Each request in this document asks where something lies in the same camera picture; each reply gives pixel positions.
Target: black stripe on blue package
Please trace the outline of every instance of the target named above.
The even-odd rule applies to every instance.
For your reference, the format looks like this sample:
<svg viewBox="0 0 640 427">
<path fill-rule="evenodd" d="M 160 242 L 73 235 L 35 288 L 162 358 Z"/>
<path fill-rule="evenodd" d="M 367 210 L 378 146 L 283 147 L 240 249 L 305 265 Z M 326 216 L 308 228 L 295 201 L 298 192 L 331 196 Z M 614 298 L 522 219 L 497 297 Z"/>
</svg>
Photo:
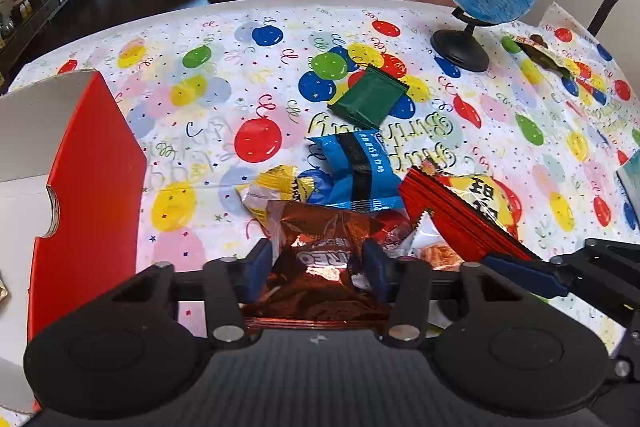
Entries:
<svg viewBox="0 0 640 427">
<path fill-rule="evenodd" d="M 334 180 L 334 187 L 322 204 L 357 212 L 404 208 L 398 194 L 400 178 L 391 168 L 377 130 L 308 139 L 322 149 Z"/>
</svg>

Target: cardboard box on floor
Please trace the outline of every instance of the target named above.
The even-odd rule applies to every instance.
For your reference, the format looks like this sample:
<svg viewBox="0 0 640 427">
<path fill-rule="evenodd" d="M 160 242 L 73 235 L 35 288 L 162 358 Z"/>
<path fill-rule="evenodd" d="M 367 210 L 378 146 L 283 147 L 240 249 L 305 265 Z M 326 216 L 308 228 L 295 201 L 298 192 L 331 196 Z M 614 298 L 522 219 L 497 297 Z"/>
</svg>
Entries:
<svg viewBox="0 0 640 427">
<path fill-rule="evenodd" d="M 0 405 L 33 410 L 27 341 L 135 273 L 146 161 L 97 71 L 0 97 Z"/>
</svg>

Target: plastic tablecloth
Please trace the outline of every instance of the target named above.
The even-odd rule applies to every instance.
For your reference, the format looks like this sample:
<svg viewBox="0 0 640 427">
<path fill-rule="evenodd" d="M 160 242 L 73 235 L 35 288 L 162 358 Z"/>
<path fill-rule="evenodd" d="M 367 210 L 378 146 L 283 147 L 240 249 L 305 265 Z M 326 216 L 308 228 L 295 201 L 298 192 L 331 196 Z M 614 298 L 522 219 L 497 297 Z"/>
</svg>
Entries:
<svg viewBox="0 0 640 427">
<path fill-rule="evenodd" d="M 638 242 L 615 171 L 639 147 L 640 105 L 606 49 L 553 5 L 537 28 L 476 29 L 490 67 L 470 73 L 430 45 L 437 29 L 462 27 L 450 9 L 398 0 L 228 2 L 63 46 L 25 66 L 11 89 L 75 68 L 104 75 L 147 158 L 138 269 L 245 256 L 262 234 L 236 185 L 279 164 L 326 171 L 305 137 L 353 130 L 326 105 L 366 64 L 410 86 L 381 127 L 399 176 L 426 157 L 453 174 L 489 174 L 510 192 L 520 240 L 543 259 L 587 237 Z M 539 35 L 580 81 L 532 72 L 502 47 L 505 34 Z M 609 348 L 619 338 L 575 296 L 552 304 Z M 196 304 L 181 306 L 180 320 L 204 331 Z"/>
</svg>

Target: globe stand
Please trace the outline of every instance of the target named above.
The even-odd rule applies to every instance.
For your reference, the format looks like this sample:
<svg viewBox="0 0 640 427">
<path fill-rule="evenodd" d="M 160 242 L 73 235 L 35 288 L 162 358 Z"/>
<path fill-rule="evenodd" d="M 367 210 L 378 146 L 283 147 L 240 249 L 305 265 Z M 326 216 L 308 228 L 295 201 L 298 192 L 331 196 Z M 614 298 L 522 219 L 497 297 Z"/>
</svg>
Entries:
<svg viewBox="0 0 640 427">
<path fill-rule="evenodd" d="M 452 15 L 466 22 L 466 28 L 462 31 L 436 31 L 431 36 L 433 49 L 463 70 L 483 73 L 489 67 L 489 55 L 475 39 L 473 33 L 476 26 L 495 26 L 495 24 L 469 17 L 459 7 L 453 10 Z"/>
</svg>

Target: dining table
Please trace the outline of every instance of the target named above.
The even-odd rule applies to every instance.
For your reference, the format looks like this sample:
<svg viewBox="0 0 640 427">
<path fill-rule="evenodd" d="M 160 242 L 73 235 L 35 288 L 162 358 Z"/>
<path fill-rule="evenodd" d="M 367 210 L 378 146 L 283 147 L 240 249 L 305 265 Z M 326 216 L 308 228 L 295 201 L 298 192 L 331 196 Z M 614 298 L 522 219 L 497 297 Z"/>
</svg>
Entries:
<svg viewBox="0 0 640 427">
<path fill-rule="evenodd" d="M 463 27 L 451 8 L 403 0 L 224 2 L 79 39 L 27 64 L 10 90 L 74 68 L 102 73 L 146 156 L 137 270 L 246 256 L 263 233 L 236 187 L 260 172 L 292 165 L 331 184 L 307 137 L 354 130 L 327 105 L 369 65 L 409 86 L 380 126 L 399 177 L 425 160 L 492 177 L 519 240 L 546 261 L 590 237 L 640 242 L 616 175 L 640 147 L 640 103 L 604 45 L 553 4 L 538 26 L 476 28 L 490 65 L 472 73 L 430 43 L 437 30 Z M 505 36 L 543 42 L 576 81 L 532 73 Z M 622 327 L 577 296 L 549 304 L 609 350 L 619 341 Z M 201 303 L 181 303 L 179 320 L 204 335 Z"/>
</svg>

